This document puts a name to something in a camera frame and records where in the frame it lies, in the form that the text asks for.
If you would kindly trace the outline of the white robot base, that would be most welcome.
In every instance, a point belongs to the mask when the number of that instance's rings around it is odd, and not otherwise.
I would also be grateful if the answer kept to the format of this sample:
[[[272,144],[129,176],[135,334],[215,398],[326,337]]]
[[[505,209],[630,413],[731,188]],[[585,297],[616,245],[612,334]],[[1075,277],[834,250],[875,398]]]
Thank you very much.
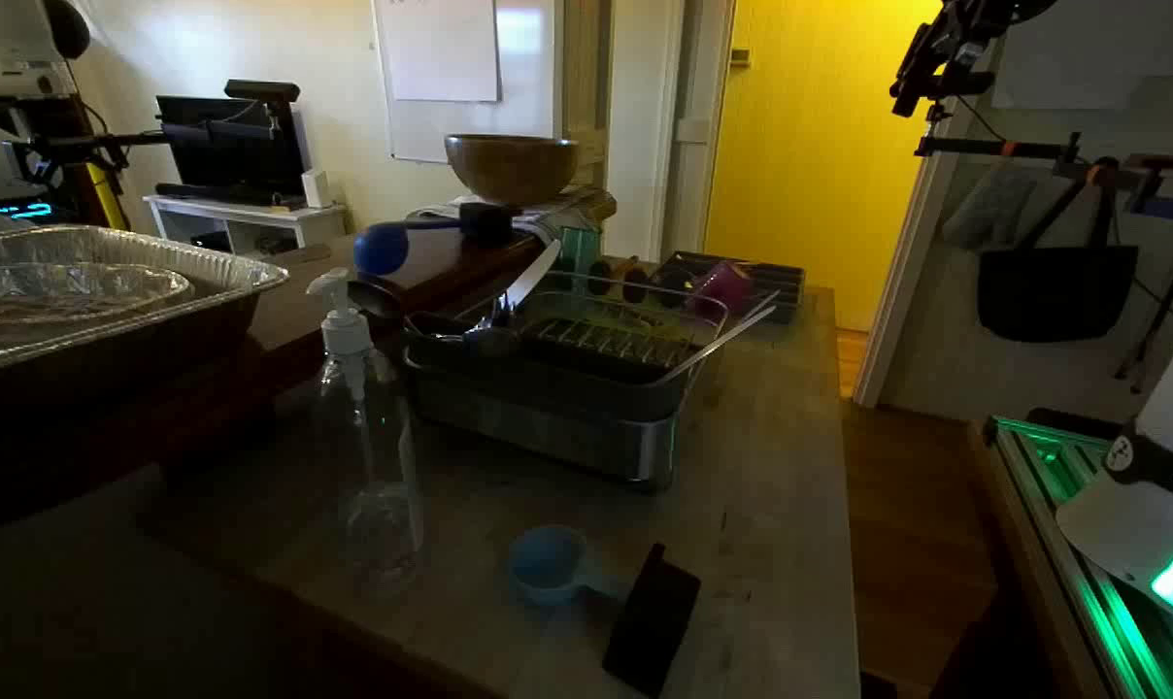
[[[1173,355],[1102,469],[1056,509],[1059,535],[1173,614]]]

